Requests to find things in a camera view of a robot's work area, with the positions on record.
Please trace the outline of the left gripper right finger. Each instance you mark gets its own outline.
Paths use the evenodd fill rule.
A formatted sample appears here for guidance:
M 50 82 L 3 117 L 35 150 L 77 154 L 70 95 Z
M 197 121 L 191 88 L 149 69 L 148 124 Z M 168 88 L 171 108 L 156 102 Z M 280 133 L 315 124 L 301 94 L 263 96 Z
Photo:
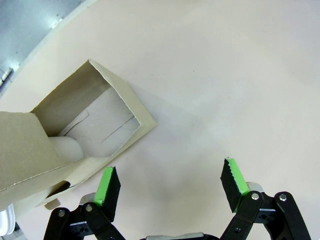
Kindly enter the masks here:
M 222 240 L 245 240 L 254 224 L 262 224 L 272 240 L 309 240 L 311 236 L 293 195 L 268 196 L 255 182 L 245 181 L 235 159 L 224 159 L 220 180 L 234 216 Z

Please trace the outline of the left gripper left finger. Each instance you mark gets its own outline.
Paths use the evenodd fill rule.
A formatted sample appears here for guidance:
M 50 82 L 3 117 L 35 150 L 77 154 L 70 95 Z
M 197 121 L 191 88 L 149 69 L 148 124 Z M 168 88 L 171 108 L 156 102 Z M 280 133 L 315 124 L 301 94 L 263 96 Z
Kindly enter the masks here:
M 115 219 L 121 183 L 116 168 L 104 169 L 95 193 L 82 198 L 78 207 L 70 211 L 55 208 L 50 215 L 45 240 L 83 240 L 94 235 L 98 240 L 123 240 L 112 224 Z

